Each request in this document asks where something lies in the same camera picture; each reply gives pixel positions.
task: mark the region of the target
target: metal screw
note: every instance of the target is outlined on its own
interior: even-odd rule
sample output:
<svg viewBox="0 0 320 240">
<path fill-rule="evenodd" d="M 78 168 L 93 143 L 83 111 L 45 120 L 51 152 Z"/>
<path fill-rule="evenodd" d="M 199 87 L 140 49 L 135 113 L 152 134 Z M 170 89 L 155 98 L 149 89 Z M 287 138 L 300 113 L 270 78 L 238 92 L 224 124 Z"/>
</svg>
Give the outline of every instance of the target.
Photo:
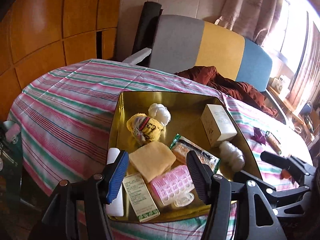
<svg viewBox="0 0 320 240">
<path fill-rule="evenodd" d="M 269 193 L 269 194 L 272 194 L 272 193 L 273 193 L 273 190 L 272 190 L 271 188 L 267 188 L 267 189 L 266 189 L 266 192 Z"/>
<path fill-rule="evenodd" d="M 59 185 L 64 187 L 68 184 L 68 181 L 66 179 L 63 179 L 62 181 L 59 182 Z"/>
<path fill-rule="evenodd" d="M 213 178 L 214 178 L 215 180 L 221 180 L 221 179 L 222 179 L 222 176 L 221 176 L 220 174 L 214 174 L 214 175 L 213 175 Z"/>
<path fill-rule="evenodd" d="M 100 173 L 97 173 L 97 174 L 94 174 L 94 176 L 93 176 L 93 178 L 95 179 L 95 180 L 99 180 L 99 179 L 102 179 L 102 174 L 100 174 Z"/>
<path fill-rule="evenodd" d="M 277 209 L 274 208 L 272 211 L 274 212 L 274 214 L 275 214 L 276 216 L 278 215 L 278 210 L 277 210 Z"/>
<path fill-rule="evenodd" d="M 255 187 L 255 185 L 256 185 L 256 183 L 253 180 L 249 180 L 247 182 L 247 184 L 248 184 L 249 187 Z"/>
<path fill-rule="evenodd" d="M 17 142 L 18 142 L 18 137 L 17 136 L 13 137 L 12 144 L 16 144 Z"/>
</svg>

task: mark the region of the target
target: wooden cabinet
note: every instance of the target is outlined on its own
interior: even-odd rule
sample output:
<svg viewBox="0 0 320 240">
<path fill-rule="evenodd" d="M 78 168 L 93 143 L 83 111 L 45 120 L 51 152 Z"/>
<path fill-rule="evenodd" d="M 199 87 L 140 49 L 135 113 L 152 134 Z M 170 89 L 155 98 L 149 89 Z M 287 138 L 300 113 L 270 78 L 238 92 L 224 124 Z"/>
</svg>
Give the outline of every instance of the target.
<svg viewBox="0 0 320 240">
<path fill-rule="evenodd" d="M 82 33 L 64 40 L 67 65 L 96 58 L 96 32 Z"/>
<path fill-rule="evenodd" d="M 63 36 L 96 29 L 98 0 L 64 0 Z"/>
<path fill-rule="evenodd" d="M 12 103 L 20 93 L 15 70 L 7 70 L 0 76 L 0 121 L 7 120 Z"/>
<path fill-rule="evenodd" d="M 116 28 L 110 28 L 102 32 L 102 58 L 112 59 L 116 42 Z"/>
<path fill-rule="evenodd" d="M 0 22 L 0 75 L 6 71 L 11 65 L 10 53 L 10 20 L 11 11 L 9 11 L 4 19 Z"/>
<path fill-rule="evenodd" d="M 16 0 L 12 5 L 13 63 L 61 39 L 63 0 Z"/>
<path fill-rule="evenodd" d="M 99 0 L 97 29 L 117 27 L 120 0 Z"/>
<path fill-rule="evenodd" d="M 65 66 L 62 41 L 47 45 L 15 65 L 21 88 L 25 88 L 33 80 L 59 67 Z"/>
<path fill-rule="evenodd" d="M 0 119 L 21 88 L 53 69 L 114 54 L 120 0 L 16 0 L 0 22 Z"/>
</svg>

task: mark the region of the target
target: brown cloth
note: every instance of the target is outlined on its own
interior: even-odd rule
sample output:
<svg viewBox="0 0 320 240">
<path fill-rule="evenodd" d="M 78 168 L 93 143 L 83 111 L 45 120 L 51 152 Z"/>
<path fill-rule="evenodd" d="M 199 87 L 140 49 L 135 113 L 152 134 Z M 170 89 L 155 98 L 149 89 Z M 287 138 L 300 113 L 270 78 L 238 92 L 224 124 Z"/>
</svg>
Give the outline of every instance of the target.
<svg viewBox="0 0 320 240">
<path fill-rule="evenodd" d="M 238 99 L 249 106 L 253 106 L 272 117 L 275 117 L 277 114 L 276 109 L 265 106 L 264 95 L 257 91 L 252 85 L 224 78 L 218 73 L 214 66 L 195 66 L 188 70 L 176 73 L 176 75 L 219 90 L 222 93 Z"/>
</svg>

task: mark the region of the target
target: pink plastic package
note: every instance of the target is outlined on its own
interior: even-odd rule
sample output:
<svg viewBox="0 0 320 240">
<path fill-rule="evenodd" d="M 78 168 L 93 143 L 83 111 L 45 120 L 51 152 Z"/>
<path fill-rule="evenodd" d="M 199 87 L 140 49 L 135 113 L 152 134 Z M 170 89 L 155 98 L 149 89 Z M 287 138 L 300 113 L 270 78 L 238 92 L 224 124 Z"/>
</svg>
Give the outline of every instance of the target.
<svg viewBox="0 0 320 240">
<path fill-rule="evenodd" d="M 5 137 L 7 139 L 7 142 L 16 144 L 18 141 L 18 134 L 20 133 L 21 129 L 20 126 L 15 123 L 6 133 Z"/>
<path fill-rule="evenodd" d="M 150 184 L 155 200 L 163 206 L 174 203 L 176 207 L 184 207 L 195 198 L 190 193 L 195 186 L 186 165 L 177 166 L 173 170 L 155 177 Z"/>
</svg>

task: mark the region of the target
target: white cardboard box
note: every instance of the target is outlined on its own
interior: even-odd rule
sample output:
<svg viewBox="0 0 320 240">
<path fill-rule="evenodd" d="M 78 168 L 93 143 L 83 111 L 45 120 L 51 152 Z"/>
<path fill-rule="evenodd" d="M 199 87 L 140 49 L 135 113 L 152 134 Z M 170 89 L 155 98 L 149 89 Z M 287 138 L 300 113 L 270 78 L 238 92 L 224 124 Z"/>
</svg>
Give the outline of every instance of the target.
<svg viewBox="0 0 320 240">
<path fill-rule="evenodd" d="M 221 105 L 206 105 L 201 121 L 211 147 L 219 146 L 226 140 L 230 141 L 237 135 L 236 128 Z"/>
</svg>

